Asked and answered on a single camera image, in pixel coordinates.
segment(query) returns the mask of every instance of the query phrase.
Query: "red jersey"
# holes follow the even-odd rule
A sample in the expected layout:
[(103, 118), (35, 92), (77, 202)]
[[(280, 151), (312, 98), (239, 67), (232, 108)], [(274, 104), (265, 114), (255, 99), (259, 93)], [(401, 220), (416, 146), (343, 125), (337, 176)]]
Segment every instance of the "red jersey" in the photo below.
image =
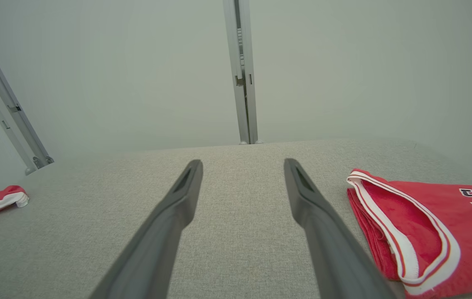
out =
[(472, 292), (472, 186), (386, 181), (359, 169), (347, 181), (377, 267), (408, 298)]

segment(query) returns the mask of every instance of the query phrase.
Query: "gray tabletop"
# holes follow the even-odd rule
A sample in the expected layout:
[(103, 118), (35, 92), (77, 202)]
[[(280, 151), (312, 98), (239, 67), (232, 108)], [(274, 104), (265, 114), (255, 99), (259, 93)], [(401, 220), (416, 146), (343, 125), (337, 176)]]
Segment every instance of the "gray tabletop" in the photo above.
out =
[[(471, 184), (415, 142), (319, 140), (98, 155), (24, 178), (25, 208), (0, 212), (0, 299), (86, 298), (186, 164), (204, 163), (168, 298), (318, 298), (304, 231), (291, 216), (283, 160), (297, 159), (369, 253), (346, 177)], [(403, 290), (392, 284), (398, 297)], [(463, 298), (472, 298), (472, 294)]]

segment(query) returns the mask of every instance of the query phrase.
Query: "metal bracket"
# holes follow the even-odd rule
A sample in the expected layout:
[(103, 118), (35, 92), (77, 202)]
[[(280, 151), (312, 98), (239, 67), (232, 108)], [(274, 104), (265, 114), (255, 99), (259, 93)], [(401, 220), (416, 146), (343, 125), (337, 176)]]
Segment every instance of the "metal bracket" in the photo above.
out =
[(236, 79), (236, 86), (243, 86), (245, 84), (243, 78), (238, 79), (238, 76), (234, 76), (234, 79)]
[(15, 106), (15, 107), (9, 107), (9, 106), (7, 106), (7, 108), (9, 108), (10, 113), (15, 113), (15, 112), (18, 112), (18, 111), (21, 111), (21, 110), (22, 110), (19, 106)]
[(38, 159), (37, 157), (33, 157), (33, 163), (35, 163), (35, 166), (37, 166), (37, 169), (44, 167), (44, 165), (42, 164), (42, 161)]

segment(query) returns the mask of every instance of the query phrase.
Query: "gray fabric surface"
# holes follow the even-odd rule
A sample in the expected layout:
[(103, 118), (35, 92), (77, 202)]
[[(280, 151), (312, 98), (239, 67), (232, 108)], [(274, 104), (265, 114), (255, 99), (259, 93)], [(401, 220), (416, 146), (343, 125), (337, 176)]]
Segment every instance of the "gray fabric surface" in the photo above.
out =
[[(346, 196), (362, 168), (387, 180), (472, 184), (414, 142), (319, 140), (183, 148), (60, 161), (20, 182), (25, 208), (0, 213), (0, 299), (86, 298), (191, 159), (204, 163), (168, 298), (318, 298), (283, 160), (297, 159), (369, 253)], [(400, 284), (394, 289), (403, 297)], [(472, 294), (462, 298), (472, 298)]]

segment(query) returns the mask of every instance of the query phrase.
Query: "white trim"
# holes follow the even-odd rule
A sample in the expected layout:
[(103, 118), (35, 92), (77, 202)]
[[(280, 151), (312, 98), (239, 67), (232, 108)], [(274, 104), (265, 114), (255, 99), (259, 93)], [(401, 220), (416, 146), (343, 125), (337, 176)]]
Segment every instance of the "white trim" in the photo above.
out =
[[(401, 280), (405, 283), (405, 289), (411, 294), (411, 295), (420, 295), (424, 293), (425, 291), (428, 291), (441, 282), (445, 281), (447, 278), (452, 275), (454, 270), (456, 270), (456, 267), (458, 263), (460, 262), (460, 256), (461, 256), (461, 251), (460, 251), (460, 246), (458, 245), (456, 239), (452, 235), (452, 233), (447, 229), (447, 227), (432, 213), (428, 208), (423, 206), (420, 202), (418, 202), (416, 199), (413, 199), (411, 196), (407, 195), (406, 193), (397, 190), (389, 185), (386, 185), (378, 180), (375, 180), (368, 176), (367, 174), (364, 174), (363, 172), (352, 172), (350, 176), (347, 178), (347, 182), (350, 185), (353, 185), (355, 188), (363, 189), (363, 184), (361, 184), (361, 180), (365, 180), (367, 182), (370, 182), (371, 184), (374, 184), (378, 187), (381, 187), (382, 189), (385, 189), (389, 192), (392, 192), (394, 194), (397, 194), (404, 199), (407, 199), (409, 202), (413, 203), (418, 209), (420, 209), (421, 212), (423, 212), (430, 222), (432, 223), (433, 227), (436, 229), (438, 232), (438, 235), (441, 239), (441, 253), (439, 254), (438, 257), (435, 258), (435, 260), (430, 263), (430, 265), (425, 269), (424, 273), (420, 277), (411, 277), (407, 274), (410, 274), (412, 271), (406, 269), (406, 275), (402, 275), (402, 269), (400, 269), (399, 265), (401, 265), (401, 260), (397, 260), (397, 268), (398, 268), (398, 275), (401, 278)], [(371, 214), (370, 210), (372, 209), (377, 209), (378, 211), (381, 212), (380, 208), (375, 204), (375, 202), (372, 200), (372, 198), (365, 197), (366, 195), (358, 193), (358, 199), (361, 200), (362, 204), (363, 201), (368, 201), (369, 205), (363, 205), (364, 208)], [(382, 219), (382, 223), (380, 221), (376, 221), (376, 223), (381, 226), (382, 230), (386, 232), (386, 229), (389, 229), (390, 233), (395, 237), (397, 240), (397, 245), (403, 252), (403, 259), (402, 261), (404, 262), (405, 267), (411, 267), (411, 263), (413, 259), (411, 257), (407, 257), (406, 254), (411, 254), (409, 245), (411, 244), (409, 241), (404, 242), (403, 239), (401, 238), (401, 234), (395, 235), (395, 230), (397, 230), (394, 225), (389, 225), (390, 221), (385, 216), (383, 215), (385, 219)], [(391, 238), (389, 238), (388, 235), (386, 235), (386, 238), (388, 239), (388, 242), (392, 245), (394, 242), (392, 241)], [(407, 284), (419, 284), (418, 286), (409, 286)]]
[[(405, 277), (407, 279), (415, 279), (418, 277), (419, 273), (419, 263), (417, 261), (417, 255), (415, 254), (415, 249), (409, 241), (408, 237), (399, 231), (389, 220), (389, 218), (384, 214), (384, 212), (378, 207), (378, 205), (373, 201), (373, 198), (365, 190), (361, 180), (358, 178), (351, 178), (349, 176), (349, 181), (351, 185), (354, 186), (358, 199), (364, 209), (369, 213), (371, 218), (382, 228), (382, 231), (386, 235), (391, 250), (395, 253), (395, 258), (397, 260), (397, 269), (399, 276)], [(397, 240), (397, 244), (393, 241), (390, 234), (392, 234)]]
[(19, 208), (21, 208), (27, 204), (28, 200), (29, 197), (23, 192), (11, 193), (0, 199), (0, 209), (10, 206), (14, 203), (16, 203)]

